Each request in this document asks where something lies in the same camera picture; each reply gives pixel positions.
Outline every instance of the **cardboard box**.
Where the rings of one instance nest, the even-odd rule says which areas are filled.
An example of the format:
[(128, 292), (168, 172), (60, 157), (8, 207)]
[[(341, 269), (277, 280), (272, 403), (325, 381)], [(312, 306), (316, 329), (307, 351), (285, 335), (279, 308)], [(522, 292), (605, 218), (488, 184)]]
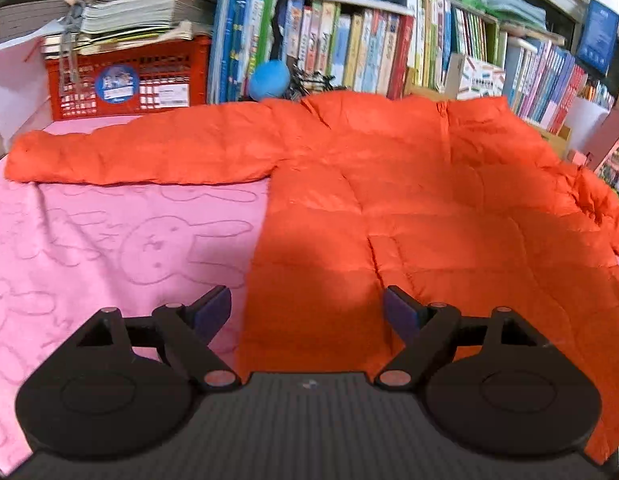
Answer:
[(464, 54), (452, 54), (447, 71), (445, 95), (466, 100), (477, 97), (500, 97), (505, 84), (505, 70)]

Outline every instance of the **book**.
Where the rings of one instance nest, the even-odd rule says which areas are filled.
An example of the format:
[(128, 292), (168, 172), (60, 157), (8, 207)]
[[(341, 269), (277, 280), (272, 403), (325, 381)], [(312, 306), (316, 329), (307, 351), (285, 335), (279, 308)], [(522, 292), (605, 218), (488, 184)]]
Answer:
[(323, 3), (318, 32), (318, 53), (315, 68), (315, 72), (319, 72), (322, 75), (327, 75), (327, 63), (329, 62), (329, 48), (332, 44), (335, 12), (336, 6), (332, 2)]
[(220, 74), (222, 58), (225, 52), (225, 25), (227, 23), (228, 12), (229, 0), (218, 0), (213, 25), (214, 41), (211, 43), (211, 50), (209, 52), (209, 72), (207, 83), (207, 102), (209, 104), (218, 104), (220, 102)]
[(560, 106), (558, 107), (556, 117), (554, 117), (554, 123), (550, 128), (550, 132), (553, 134), (560, 133), (563, 124), (565, 124), (565, 119), (567, 118), (567, 113), (569, 109), (572, 107), (574, 103), (574, 99), (578, 95), (578, 93), (582, 90), (587, 82), (587, 72), (583, 70), (578, 65), (574, 65), (574, 73), (573, 77), (569, 83), (569, 87), (565, 95), (563, 96), (563, 100), (561, 101)]
[(311, 26), (309, 27), (309, 40), (307, 43), (307, 59), (305, 59), (305, 73), (314, 73), (318, 59), (318, 36), (320, 34), (320, 17), (323, 12), (321, 2), (311, 4)]
[(438, 57), (438, 0), (432, 0), (432, 25), (430, 30), (430, 64), (429, 68), (429, 88), (436, 89), (436, 59)]
[(371, 22), (367, 66), (365, 67), (365, 76), (363, 76), (363, 92), (376, 92), (381, 69), (382, 46), (385, 43), (385, 27), (387, 27), (387, 14), (375, 10)]
[(545, 69), (544, 80), (541, 81), (537, 91), (537, 97), (531, 105), (528, 118), (540, 124), (542, 114), (547, 107), (547, 102), (551, 96), (552, 86), (556, 83), (558, 72), (563, 66), (566, 52), (557, 46), (552, 46), (552, 53), (549, 55), (547, 68)]
[(412, 31), (414, 29), (414, 17), (403, 15), (400, 18), (397, 37), (397, 52), (392, 66), (391, 76), (389, 77), (389, 89), (387, 97), (398, 99), (403, 94), (405, 74), (407, 73), (407, 56), (409, 54), (409, 44), (412, 41)]
[(568, 61), (568, 52), (566, 50), (563, 50), (560, 47), (557, 47), (557, 52), (558, 52), (558, 60), (557, 63), (555, 65), (555, 68), (553, 70), (553, 74), (551, 77), (550, 82), (547, 85), (547, 92), (545, 94), (545, 96), (543, 97), (539, 108), (537, 109), (536, 113), (534, 114), (533, 119), (537, 122), (537, 123), (541, 123), (544, 115), (545, 115), (545, 111), (547, 110), (547, 107), (549, 106), (549, 101), (552, 97), (552, 95), (554, 95), (554, 91), (556, 89), (556, 86), (558, 84), (558, 81), (560, 79), (560, 76), (563, 72), (563, 67), (565, 66), (565, 64)]
[(333, 86), (342, 86), (345, 78), (345, 59), (347, 58), (347, 41), (352, 27), (352, 17), (349, 14), (341, 14), (338, 18), (336, 41), (334, 41), (334, 54), (332, 56), (331, 75)]
[(445, 55), (445, 0), (436, 0), (437, 36), (433, 89), (443, 91), (443, 57)]
[(547, 130), (549, 128), (549, 125), (554, 118), (554, 114), (556, 113), (558, 104), (563, 97), (563, 94), (565, 93), (567, 84), (571, 78), (573, 70), (574, 57), (569, 52), (567, 52), (565, 55), (565, 62), (563, 63), (563, 69), (558, 76), (556, 86), (554, 87), (554, 91), (552, 92), (549, 102), (547, 103), (545, 113), (543, 114), (543, 117), (541, 119), (541, 127), (544, 130)]
[(220, 85), (220, 94), (218, 97), (218, 102), (226, 103), (227, 102), (227, 90), (228, 90), (228, 80), (230, 77), (230, 58), (232, 52), (232, 34), (234, 32), (234, 16), (236, 13), (236, 0), (229, 0), (228, 3), (228, 11), (227, 11), (227, 21), (225, 22), (225, 32), (224, 32), (224, 41), (223, 41), (223, 57), (220, 66), (220, 81), (218, 84)]
[(384, 2), (383, 0), (321, 0), (326, 2), (334, 2), (340, 4), (348, 4), (351, 6), (364, 7), (365, 9), (385, 10), (403, 16), (413, 16), (410, 9), (405, 6)]
[(227, 101), (233, 102), (238, 99), (238, 71), (240, 65), (241, 47), (243, 45), (244, 15), (246, 13), (247, 0), (234, 0), (234, 23), (231, 33), (231, 50), (229, 53)]
[(461, 11), (461, 26), (463, 38), (465, 40), (465, 54), (467, 56), (471, 56), (474, 53), (474, 49), (472, 48), (471, 34), (469, 30), (469, 18), (467, 17), (467, 12), (465, 10), (459, 10)]
[(292, 59), (298, 59), (300, 48), (300, 30), (302, 27), (304, 0), (289, 0), (289, 18), (286, 28), (289, 27), (286, 54)]
[(537, 91), (539, 89), (539, 84), (541, 83), (543, 73), (545, 71), (545, 67), (547, 66), (547, 60), (549, 59), (549, 54), (552, 52), (552, 43), (546, 41), (542, 43), (542, 47), (539, 52), (539, 62), (535, 67), (535, 70), (531, 76), (531, 86), (529, 88), (529, 92), (525, 97), (523, 102), (523, 106), (521, 107), (521, 115), (520, 117), (527, 117), (529, 114), (529, 109), (536, 97)]
[(510, 108), (513, 105), (513, 99), (518, 88), (526, 50), (534, 53), (538, 52), (535, 46), (521, 38), (511, 37), (507, 40), (507, 50), (504, 56), (505, 84), (503, 86), (503, 96), (507, 98)]
[[(407, 8), (412, 11), (414, 19), (418, 18), (418, 0), (407, 0)], [(415, 68), (416, 67), (416, 35), (417, 35), (418, 27), (414, 27), (412, 33), (412, 41), (409, 44), (409, 53), (407, 54), (407, 67)]]
[(365, 69), (367, 68), (367, 55), (369, 51), (369, 40), (371, 39), (371, 26), (373, 17), (373, 10), (366, 9), (365, 13), (363, 14), (363, 32), (361, 34), (361, 44), (358, 47), (356, 77), (353, 83), (353, 89), (355, 92), (361, 92), (363, 90), (363, 78), (365, 78)]
[(498, 34), (498, 51), (496, 53), (496, 64), (504, 69), (505, 68), (505, 56), (507, 53), (507, 40), (509, 39), (509, 35), (507, 31), (501, 30)]
[(425, 54), (423, 56), (423, 86), (429, 88), (432, 62), (432, 0), (425, 0)]
[(445, 29), (444, 29), (444, 43), (443, 43), (443, 77), (441, 79), (441, 90), (445, 88), (445, 79), (447, 78), (447, 71), (449, 69), (449, 60), (451, 59), (451, 2), (444, 0), (445, 2)]
[(387, 91), (389, 90), (389, 79), (396, 55), (399, 23), (400, 18), (397, 15), (389, 15), (387, 20), (387, 32), (385, 33), (385, 44), (383, 46), (379, 84), (376, 88), (376, 93), (384, 96), (387, 96)]
[(547, 63), (545, 64), (545, 70), (542, 72), (542, 74), (539, 74), (538, 88), (536, 88), (536, 91), (531, 98), (531, 105), (529, 106), (529, 111), (524, 118), (533, 120), (533, 114), (536, 111), (536, 108), (539, 106), (539, 101), (544, 96), (544, 92), (547, 91), (547, 85), (551, 78), (553, 66), (557, 62), (557, 56), (558, 54), (556, 53), (554, 47), (550, 46), (549, 56), (547, 58)]
[(332, 75), (332, 64), (334, 62), (334, 50), (336, 49), (336, 33), (338, 31), (338, 23), (341, 17), (341, 4), (335, 4), (334, 9), (334, 28), (332, 29), (332, 39), (329, 45), (329, 56), (327, 57), (327, 76)]
[(452, 54), (445, 85), (445, 95), (466, 100), (477, 97), (498, 97), (503, 92), (505, 71), (486, 61), (464, 54)]
[(270, 35), (271, 21), (272, 21), (272, 11), (275, 6), (275, 0), (264, 0), (262, 4), (262, 17), (260, 18), (260, 30), (258, 36), (258, 47), (256, 48), (256, 64), (255, 66), (260, 65), (265, 62), (267, 59), (266, 51), (267, 51), (267, 43)]
[(422, 86), (423, 63), (425, 62), (425, 0), (418, 0), (418, 16), (414, 22), (414, 28), (416, 29), (416, 66), (414, 67), (414, 84), (416, 86)]
[(347, 59), (345, 60), (345, 78), (343, 86), (353, 89), (356, 77), (356, 65), (358, 63), (358, 50), (363, 33), (363, 16), (354, 14), (352, 27), (350, 28), (349, 44), (347, 45)]
[(539, 63), (541, 62), (541, 57), (543, 54), (542, 42), (540, 42), (539, 40), (529, 40), (529, 43), (534, 45), (539, 50), (539, 52), (532, 58), (531, 64), (529, 65), (529, 70), (523, 84), (521, 100), (518, 104), (517, 110), (515, 111), (518, 117), (523, 116), (523, 111), (525, 110), (525, 102), (527, 101), (527, 99), (529, 98), (529, 94), (531, 93), (531, 88), (534, 85), (534, 80), (536, 79), (536, 72), (538, 71)]
[(113, 0), (84, 8), (80, 31), (102, 34), (138, 27), (172, 28), (185, 20), (214, 23), (215, 5), (205, 0)]
[(521, 68), (521, 75), (519, 77), (518, 85), (516, 86), (516, 91), (514, 92), (513, 102), (512, 102), (512, 112), (515, 114), (518, 113), (519, 106), (521, 104), (521, 100), (523, 98), (525, 84), (527, 82), (527, 76), (529, 74), (529, 69), (531, 68), (534, 58), (537, 54), (533, 53), (531, 50), (525, 51), (525, 56), (523, 58), (523, 66)]
[(262, 23), (262, 13), (265, 0), (257, 0), (254, 13), (252, 15), (252, 39), (249, 48), (249, 62), (247, 64), (247, 79), (249, 79), (256, 69), (256, 59), (258, 53), (258, 42), (260, 40), (260, 29)]
[(307, 50), (309, 46), (309, 34), (311, 29), (312, 8), (304, 7), (303, 20), (300, 28), (300, 38), (298, 45), (298, 62), (296, 66), (299, 70), (305, 71), (305, 61), (307, 60)]
[(476, 17), (478, 24), (480, 25), (480, 59), (487, 61), (487, 31), (485, 30), (485, 22)]

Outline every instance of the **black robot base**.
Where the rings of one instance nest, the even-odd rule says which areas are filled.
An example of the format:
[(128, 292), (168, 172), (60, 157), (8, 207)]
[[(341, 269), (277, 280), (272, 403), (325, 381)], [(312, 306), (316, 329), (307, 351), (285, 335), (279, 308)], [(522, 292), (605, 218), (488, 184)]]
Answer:
[[(219, 286), (150, 317), (97, 312), (20, 389), (34, 453), (9, 478), (606, 478), (583, 453), (598, 391), (509, 308), (463, 317), (390, 286), (385, 318), (406, 346), (372, 381), (345, 370), (246, 384), (207, 346), (230, 310)], [(453, 361), (458, 346), (479, 345)]]

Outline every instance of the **pink bedsheet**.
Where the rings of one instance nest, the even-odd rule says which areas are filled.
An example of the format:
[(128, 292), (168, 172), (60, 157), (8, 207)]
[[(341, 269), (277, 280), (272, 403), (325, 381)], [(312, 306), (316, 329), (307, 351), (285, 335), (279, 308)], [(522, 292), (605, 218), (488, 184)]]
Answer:
[[(131, 118), (52, 124), (90, 132)], [(16, 184), (0, 162), (0, 471), (30, 454), (14, 413), (18, 387), (104, 306), (146, 316), (230, 286), (233, 311), (212, 349), (228, 364), (267, 181), (235, 186)]]

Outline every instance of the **blue ball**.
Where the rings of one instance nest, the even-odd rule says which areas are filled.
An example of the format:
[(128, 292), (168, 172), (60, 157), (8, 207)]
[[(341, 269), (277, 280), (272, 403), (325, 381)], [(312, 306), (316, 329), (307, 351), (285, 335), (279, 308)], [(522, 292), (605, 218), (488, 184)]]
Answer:
[(281, 97), (289, 86), (289, 68), (276, 59), (259, 65), (249, 80), (249, 96), (254, 101)]

